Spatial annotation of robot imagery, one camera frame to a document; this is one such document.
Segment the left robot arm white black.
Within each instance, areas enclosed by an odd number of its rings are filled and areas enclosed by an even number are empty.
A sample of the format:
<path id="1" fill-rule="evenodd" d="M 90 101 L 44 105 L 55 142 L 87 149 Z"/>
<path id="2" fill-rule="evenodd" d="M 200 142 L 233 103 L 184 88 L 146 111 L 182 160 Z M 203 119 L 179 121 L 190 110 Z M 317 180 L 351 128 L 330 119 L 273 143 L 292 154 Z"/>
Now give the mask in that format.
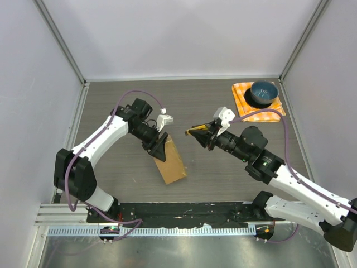
<path id="1" fill-rule="evenodd" d="M 138 98 L 131 105 L 114 108 L 85 141 L 70 150 L 61 149 L 56 154 L 54 186 L 68 198 L 74 197 L 99 209 L 104 221 L 114 222 L 119 215 L 119 201 L 98 186 L 94 168 L 100 158 L 128 133 L 141 141 L 149 155 L 166 161 L 168 134 L 163 128 L 173 122 L 173 117 L 162 108 L 156 124 L 151 126 L 147 122 L 151 112 L 152 107 Z"/>

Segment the yellow utility knife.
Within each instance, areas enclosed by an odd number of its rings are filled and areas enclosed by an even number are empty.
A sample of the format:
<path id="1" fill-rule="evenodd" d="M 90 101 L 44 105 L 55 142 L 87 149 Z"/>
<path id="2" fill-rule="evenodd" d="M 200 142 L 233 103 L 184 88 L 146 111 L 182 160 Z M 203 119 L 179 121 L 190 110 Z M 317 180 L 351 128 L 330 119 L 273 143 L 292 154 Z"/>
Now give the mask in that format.
<path id="1" fill-rule="evenodd" d="M 193 137 L 203 137 L 207 134 L 207 131 L 198 131 L 195 130 L 196 126 L 192 126 L 191 128 L 189 128 L 188 130 L 185 131 L 185 135 L 186 136 L 193 136 Z"/>

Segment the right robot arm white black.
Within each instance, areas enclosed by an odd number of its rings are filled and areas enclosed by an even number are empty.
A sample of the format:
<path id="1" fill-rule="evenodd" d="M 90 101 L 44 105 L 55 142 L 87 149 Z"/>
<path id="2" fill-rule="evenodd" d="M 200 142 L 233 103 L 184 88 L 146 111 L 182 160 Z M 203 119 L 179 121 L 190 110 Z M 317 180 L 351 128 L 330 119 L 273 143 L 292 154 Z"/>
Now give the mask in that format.
<path id="1" fill-rule="evenodd" d="M 274 194 L 260 192 L 254 199 L 252 214 L 257 220 L 268 217 L 293 221 L 323 236 L 334 247 L 351 252 L 356 244 L 356 200 L 340 197 L 302 176 L 266 149 L 268 143 L 255 126 L 240 136 L 219 132 L 218 121 L 193 126 L 185 134 L 209 151 L 218 147 L 246 163 L 245 170 L 256 181 L 280 189 L 299 202 L 288 202 Z"/>

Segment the brown cardboard express box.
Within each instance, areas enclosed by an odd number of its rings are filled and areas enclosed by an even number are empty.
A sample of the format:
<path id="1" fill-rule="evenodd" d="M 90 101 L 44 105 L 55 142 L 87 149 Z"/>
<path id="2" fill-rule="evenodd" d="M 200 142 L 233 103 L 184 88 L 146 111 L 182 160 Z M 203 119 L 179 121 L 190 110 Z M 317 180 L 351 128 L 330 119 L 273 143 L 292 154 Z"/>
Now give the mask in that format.
<path id="1" fill-rule="evenodd" d="M 165 162 L 154 158 L 165 184 L 169 185 L 187 177 L 186 167 L 171 136 L 167 137 L 165 143 L 165 155 Z"/>

